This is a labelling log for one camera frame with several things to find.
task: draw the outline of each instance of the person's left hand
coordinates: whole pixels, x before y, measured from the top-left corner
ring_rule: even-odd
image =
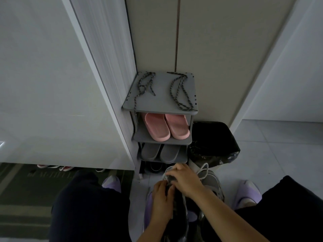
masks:
[[[165,195],[167,181],[159,181],[154,185],[152,192],[153,205],[151,213],[151,223],[157,223],[166,226],[173,216],[173,201],[175,186],[172,185]]]

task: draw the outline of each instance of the shoe rack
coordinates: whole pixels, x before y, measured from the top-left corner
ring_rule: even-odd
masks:
[[[137,107],[136,107],[136,114],[135,114],[134,98],[140,93],[138,89],[138,81],[140,80],[140,78],[143,76],[144,73],[145,72],[139,72],[137,74],[134,82],[132,83],[132,86],[127,95],[127,98],[124,101],[124,104],[122,106],[124,110],[131,112],[131,116],[134,122],[135,133],[133,135],[133,140],[137,141],[140,144],[137,158],[138,160],[141,160],[141,161],[161,162],[159,155],[162,148],[165,148],[165,147],[170,148],[170,152],[171,152],[171,150],[174,149],[174,146],[170,146],[170,145],[180,145],[180,150],[177,154],[177,157],[172,163],[185,163],[188,161],[188,157],[187,157],[188,145],[192,143],[193,117],[195,114],[198,113],[198,111],[193,111],[193,110],[184,111],[180,109],[180,107],[172,99],[170,95],[170,86],[172,84],[172,81],[175,78],[179,77],[179,75],[170,74],[167,72],[156,72],[156,75],[153,78],[153,83],[152,83],[152,89],[156,95],[154,96],[154,94],[151,92],[150,87],[148,86],[146,89],[146,92],[143,95],[137,97]],[[192,73],[183,73],[183,74],[187,75],[188,77],[188,79],[184,82],[184,88],[190,98],[190,101],[194,106],[194,109],[198,110],[198,103],[197,103],[197,98],[195,93],[194,75]],[[145,85],[149,80],[150,80],[150,77],[147,77],[142,81],[141,84]],[[176,91],[179,83],[180,83],[180,80],[177,80],[173,85],[172,92],[174,95],[176,95]],[[185,105],[189,105],[187,97],[184,94],[182,88],[180,88],[178,101]],[[178,140],[171,136],[168,140],[164,142],[157,142],[150,136],[146,128],[146,125],[140,116],[140,113],[185,115],[189,125],[190,135],[188,138],[183,140]],[[159,152],[157,153],[156,151],[158,151],[158,148],[155,148],[154,144],[156,145],[162,144],[164,146],[162,146],[159,149]],[[148,154],[152,156],[152,158],[150,158],[149,160],[147,160],[146,158],[144,160],[141,155],[142,150],[145,150],[146,156]]]

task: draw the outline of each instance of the top shelf of rack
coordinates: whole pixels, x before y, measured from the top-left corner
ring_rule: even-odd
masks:
[[[143,76],[145,72],[139,72],[137,77],[135,78],[131,89],[127,95],[127,99],[123,104],[123,109],[134,111],[134,98],[139,94],[138,90],[138,81]],[[184,88],[188,93],[190,101],[192,102],[194,109],[198,110],[197,98],[195,93],[195,82],[194,75],[191,73],[183,73],[186,74],[188,79],[184,82]],[[176,74],[170,74],[167,72],[156,72],[155,77],[153,78],[152,89],[154,90],[156,96],[150,90],[150,87],[147,87],[146,93],[137,97],[137,112],[143,113],[159,113],[159,114],[185,114],[185,115],[194,115],[197,114],[197,111],[184,111],[181,110],[180,107],[176,104],[176,102],[172,99],[170,95],[170,87],[172,81],[179,77]],[[143,79],[141,85],[145,85],[149,80],[150,76]],[[180,80],[175,81],[172,92],[173,95],[176,95],[176,91]],[[182,88],[180,88],[180,92],[178,95],[178,101],[190,107],[188,103],[187,97],[185,96]]]

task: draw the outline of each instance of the hand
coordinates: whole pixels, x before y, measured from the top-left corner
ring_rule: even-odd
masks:
[[[205,189],[199,177],[187,164],[176,163],[172,170],[166,172],[166,175],[177,179],[172,181],[172,184],[188,198],[193,199],[194,195]]]
[[[165,195],[167,181],[159,181],[154,185],[152,192],[152,214],[150,224],[161,224],[166,227],[167,223],[173,216],[173,201],[175,186],[172,185]]]

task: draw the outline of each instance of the dark pants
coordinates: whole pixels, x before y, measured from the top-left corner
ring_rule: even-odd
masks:
[[[77,173],[54,202],[49,241],[131,241],[129,205],[122,194],[102,188],[94,173]],[[322,237],[323,201],[289,176],[256,206],[236,213],[271,242]],[[208,234],[205,241],[219,241],[213,230]]]
[[[77,172],[54,202],[49,241],[131,241],[129,206],[129,198],[103,188],[94,173]]]

